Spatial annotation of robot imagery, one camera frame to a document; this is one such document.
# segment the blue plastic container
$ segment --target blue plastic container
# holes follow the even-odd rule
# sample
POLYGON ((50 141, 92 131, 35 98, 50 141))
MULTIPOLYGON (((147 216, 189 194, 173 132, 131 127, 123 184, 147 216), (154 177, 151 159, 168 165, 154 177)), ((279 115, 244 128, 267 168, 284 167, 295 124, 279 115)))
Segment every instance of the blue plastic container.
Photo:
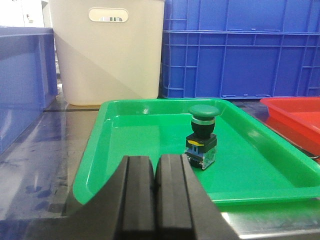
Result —
POLYGON ((319 0, 166 0, 164 30, 319 33, 319 0))
POLYGON ((0 27, 0 153, 57 94, 53 29, 0 27))
POLYGON ((162 95, 320 96, 319 46, 318 33, 165 31, 162 95))

